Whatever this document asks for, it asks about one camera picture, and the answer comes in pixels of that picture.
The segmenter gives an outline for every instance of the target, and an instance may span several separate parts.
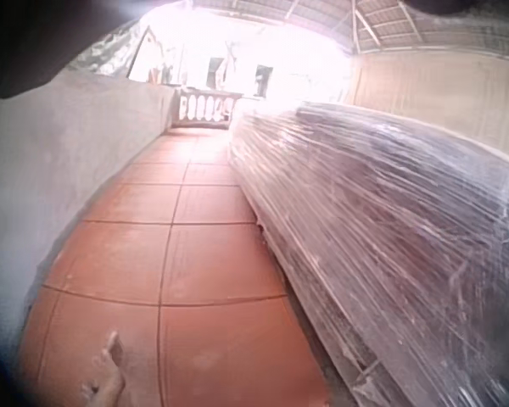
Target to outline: red tile floor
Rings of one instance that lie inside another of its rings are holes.
[[[64,245],[21,345],[21,373],[44,405],[84,405],[81,384],[113,330],[121,406],[327,405],[224,131],[157,139]]]

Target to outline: railing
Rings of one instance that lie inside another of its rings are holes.
[[[241,97],[241,93],[178,87],[172,126],[228,128]]]

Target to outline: ceiling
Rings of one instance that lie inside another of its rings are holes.
[[[449,18],[423,14],[401,0],[192,0],[192,4],[241,19],[298,25],[331,37],[350,54],[456,47],[509,57],[509,13],[493,8],[477,7]]]

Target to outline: beige wall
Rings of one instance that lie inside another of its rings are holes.
[[[173,93],[64,70],[0,100],[2,357],[12,359],[53,245],[91,196],[170,124]]]
[[[509,154],[509,61],[409,51],[353,62],[347,103],[426,121]]]

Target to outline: plastic-wrapped stack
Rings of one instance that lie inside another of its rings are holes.
[[[304,103],[239,112],[231,161],[361,406],[509,405],[509,159]]]

